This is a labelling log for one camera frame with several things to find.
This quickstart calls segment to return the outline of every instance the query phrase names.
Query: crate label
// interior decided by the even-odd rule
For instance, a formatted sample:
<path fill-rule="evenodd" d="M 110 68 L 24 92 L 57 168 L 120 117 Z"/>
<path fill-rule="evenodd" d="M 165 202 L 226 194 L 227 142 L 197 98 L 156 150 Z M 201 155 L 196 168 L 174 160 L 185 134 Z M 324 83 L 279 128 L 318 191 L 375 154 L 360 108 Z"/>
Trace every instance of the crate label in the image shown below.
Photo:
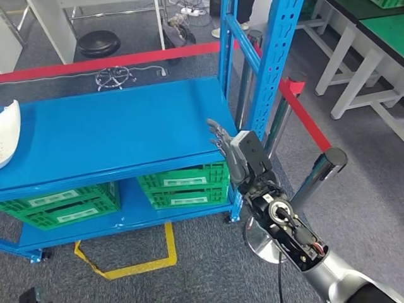
<path fill-rule="evenodd" d="M 115 182 L 109 182 L 109 192 L 115 198 Z"/>
<path fill-rule="evenodd" d="M 32 207 L 38 207 L 38 206 L 47 205 L 50 203 L 57 202 L 57 201 L 72 199 L 72 198 L 77 197 L 77 196 L 79 196 L 79 193 L 72 189 L 71 191 L 65 191 L 63 193 L 52 194 L 51 196 L 28 200 L 28 203 L 31 204 L 31 206 Z"/>
<path fill-rule="evenodd" d="M 208 197 L 199 197 L 199 198 L 185 198 L 185 199 L 171 199 L 171 205 L 183 205 L 183 204 L 197 204 L 197 203 L 207 203 Z"/>
<path fill-rule="evenodd" d="M 164 186 L 183 186 L 206 184 L 206 177 L 187 178 L 187 179 L 165 179 Z"/>
<path fill-rule="evenodd" d="M 96 213 L 98 213 L 98 211 L 97 209 L 90 208 L 89 210 L 83 210 L 83 211 L 79 211 L 78 213 L 72 213 L 70 215 L 57 217 L 57 219 L 60 223 L 64 223 L 64 222 L 76 220 L 76 219 L 79 219 L 79 218 L 84 218 L 84 217 L 95 215 Z"/>

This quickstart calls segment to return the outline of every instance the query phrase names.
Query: green tabletop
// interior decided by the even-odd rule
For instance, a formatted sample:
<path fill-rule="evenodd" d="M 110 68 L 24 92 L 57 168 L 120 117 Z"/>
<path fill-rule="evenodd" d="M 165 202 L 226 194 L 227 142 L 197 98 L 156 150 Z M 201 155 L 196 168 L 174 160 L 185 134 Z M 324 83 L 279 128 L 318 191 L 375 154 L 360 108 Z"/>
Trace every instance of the green tabletop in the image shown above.
<path fill-rule="evenodd" d="M 361 23 L 404 57 L 404 15 L 366 19 Z"/>
<path fill-rule="evenodd" d="M 382 9 L 370 0 L 327 0 L 355 24 L 359 20 L 404 14 L 404 8 Z"/>

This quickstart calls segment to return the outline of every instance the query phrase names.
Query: stanchion post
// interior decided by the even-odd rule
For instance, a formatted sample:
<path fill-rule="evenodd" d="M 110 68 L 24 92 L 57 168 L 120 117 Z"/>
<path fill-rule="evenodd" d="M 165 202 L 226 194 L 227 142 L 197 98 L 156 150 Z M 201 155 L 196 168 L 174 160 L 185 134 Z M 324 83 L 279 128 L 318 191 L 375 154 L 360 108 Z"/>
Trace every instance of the stanchion post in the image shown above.
<path fill-rule="evenodd" d="M 260 32 L 259 30 L 251 30 L 248 33 L 248 35 L 247 35 L 247 37 L 252 45 L 257 43 L 259 47 L 261 47 L 263 33 Z M 251 66 L 247 62 L 247 60 L 244 59 L 239 93 L 239 101 L 236 111 L 236 127 L 239 131 L 242 128 L 247 104 L 250 102 L 251 89 L 252 88 L 253 79 L 254 72 L 251 70 Z"/>
<path fill-rule="evenodd" d="M 311 173 L 291 198 L 290 204 L 295 211 L 301 210 L 327 180 L 340 172 L 347 165 L 348 157 L 340 148 L 330 147 L 318 157 Z"/>
<path fill-rule="evenodd" d="M 300 72 L 291 73 L 291 75 L 286 79 L 288 87 L 298 98 L 304 88 L 305 82 L 306 75 Z M 275 154 L 275 151 L 281 140 L 291 112 L 291 107 L 282 96 L 276 113 L 275 113 L 273 122 L 272 123 L 268 138 L 264 146 L 268 158 L 271 159 L 271 157 Z"/>

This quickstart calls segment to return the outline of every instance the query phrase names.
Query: metal stanchion base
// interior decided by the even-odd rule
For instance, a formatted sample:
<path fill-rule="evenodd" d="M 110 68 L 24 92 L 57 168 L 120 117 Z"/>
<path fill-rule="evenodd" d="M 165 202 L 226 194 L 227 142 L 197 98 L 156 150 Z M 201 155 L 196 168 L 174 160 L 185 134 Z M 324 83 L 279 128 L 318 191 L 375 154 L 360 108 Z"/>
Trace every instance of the metal stanchion base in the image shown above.
<path fill-rule="evenodd" d="M 279 264 L 279 250 L 252 216 L 245 225 L 245 239 L 251 250 L 257 256 L 267 262 Z M 285 260 L 285 256 L 282 257 L 282 262 Z"/>

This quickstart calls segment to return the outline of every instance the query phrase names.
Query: yellow floor tape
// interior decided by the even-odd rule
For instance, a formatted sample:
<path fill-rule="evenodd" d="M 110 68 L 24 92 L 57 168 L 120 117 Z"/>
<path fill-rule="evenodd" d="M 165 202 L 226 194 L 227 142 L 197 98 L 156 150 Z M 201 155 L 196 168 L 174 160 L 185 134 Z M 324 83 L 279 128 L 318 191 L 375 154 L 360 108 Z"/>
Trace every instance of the yellow floor tape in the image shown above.
<path fill-rule="evenodd" d="M 177 263 L 177 251 L 175 250 L 175 243 L 174 242 L 174 233 L 172 232 L 172 225 L 171 223 L 165 223 L 165 232 L 167 243 L 167 252 L 168 255 L 167 258 L 119 268 L 117 270 L 110 270 L 106 272 L 100 271 L 94 264 L 92 264 L 79 248 L 80 242 L 82 241 L 77 241 L 76 243 L 75 243 L 74 253 L 76 256 L 84 260 L 84 262 L 90 265 L 95 273 L 97 273 L 98 275 L 103 276 L 108 280 L 114 280 L 122 278 L 123 276 L 137 275 L 138 273 L 145 273 L 146 271 L 159 270 L 160 268 L 174 266 L 175 265 L 175 263 Z"/>

